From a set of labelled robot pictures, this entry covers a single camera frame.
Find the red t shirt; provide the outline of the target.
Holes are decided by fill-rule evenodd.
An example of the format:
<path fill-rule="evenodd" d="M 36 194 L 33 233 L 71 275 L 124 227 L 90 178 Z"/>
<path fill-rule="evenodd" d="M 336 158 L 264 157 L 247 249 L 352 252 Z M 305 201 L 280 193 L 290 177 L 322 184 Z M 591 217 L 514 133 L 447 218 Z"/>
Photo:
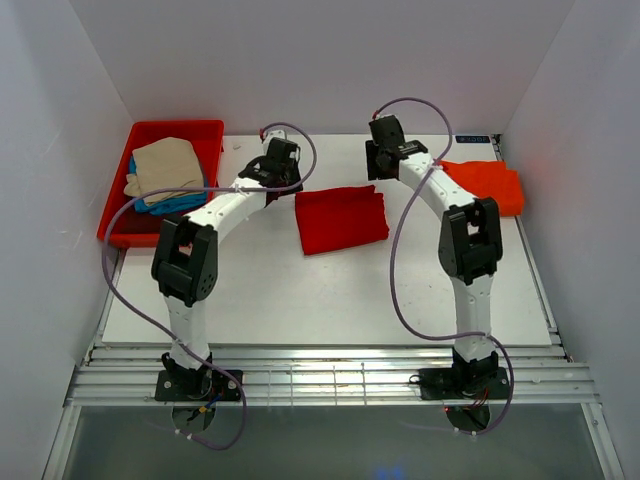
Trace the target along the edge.
<path fill-rule="evenodd" d="M 295 217 L 306 256 L 383 241 L 390 231 L 374 185 L 297 193 Z"/>

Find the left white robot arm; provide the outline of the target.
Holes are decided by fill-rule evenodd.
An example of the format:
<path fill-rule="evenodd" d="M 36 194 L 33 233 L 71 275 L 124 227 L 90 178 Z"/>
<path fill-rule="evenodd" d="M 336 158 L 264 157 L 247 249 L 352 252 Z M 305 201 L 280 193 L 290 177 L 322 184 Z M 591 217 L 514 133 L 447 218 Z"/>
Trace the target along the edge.
<path fill-rule="evenodd" d="M 218 249 L 243 220 L 283 194 L 302 189 L 299 160 L 294 152 L 278 159 L 262 155 L 238 174 L 229 193 L 216 195 L 199 209 L 161 226 L 151 275 L 158 283 L 176 337 L 162 363 L 172 385 L 190 399 L 205 397 L 212 376 L 201 361 L 209 361 L 204 301 L 218 278 Z"/>

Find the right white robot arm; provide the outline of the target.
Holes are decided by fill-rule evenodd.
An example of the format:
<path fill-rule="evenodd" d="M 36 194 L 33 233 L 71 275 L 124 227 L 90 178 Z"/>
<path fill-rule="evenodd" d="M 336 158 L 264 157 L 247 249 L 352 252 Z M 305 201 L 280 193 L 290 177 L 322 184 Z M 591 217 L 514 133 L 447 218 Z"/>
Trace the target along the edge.
<path fill-rule="evenodd" d="M 503 256 L 499 208 L 456 183 L 419 141 L 365 142 L 371 180 L 397 179 L 440 220 L 437 256 L 454 291 L 456 333 L 452 365 L 418 373 L 426 399 L 470 398 L 488 393 L 504 370 L 491 335 L 490 292 Z"/>

